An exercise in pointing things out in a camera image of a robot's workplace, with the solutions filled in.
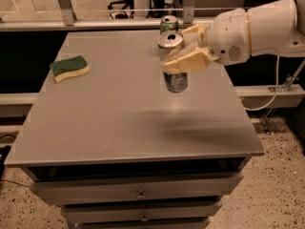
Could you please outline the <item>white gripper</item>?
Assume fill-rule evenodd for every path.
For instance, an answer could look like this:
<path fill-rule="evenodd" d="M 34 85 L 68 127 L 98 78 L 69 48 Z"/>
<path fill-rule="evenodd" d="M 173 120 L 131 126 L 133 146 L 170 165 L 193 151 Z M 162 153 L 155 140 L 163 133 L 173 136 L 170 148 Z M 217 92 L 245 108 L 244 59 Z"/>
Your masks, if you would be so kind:
<path fill-rule="evenodd" d="M 196 42 L 199 47 L 176 59 L 166 60 L 162 70 L 168 74 L 194 73 L 205 70 L 213 61 L 224 66 L 244 63 L 250 58 L 248 14 L 236 9 L 218 14 L 213 22 L 195 24 L 181 33 L 185 47 Z"/>

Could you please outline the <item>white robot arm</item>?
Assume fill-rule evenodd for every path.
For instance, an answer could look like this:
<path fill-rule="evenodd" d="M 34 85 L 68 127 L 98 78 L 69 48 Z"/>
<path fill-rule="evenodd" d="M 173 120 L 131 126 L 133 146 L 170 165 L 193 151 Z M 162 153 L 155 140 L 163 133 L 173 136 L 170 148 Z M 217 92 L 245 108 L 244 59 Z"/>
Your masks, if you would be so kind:
<path fill-rule="evenodd" d="M 217 15 L 182 32 L 184 49 L 161 61 L 168 74 L 192 73 L 212 62 L 229 66 L 252 56 L 305 56 L 305 0 L 278 0 Z"/>

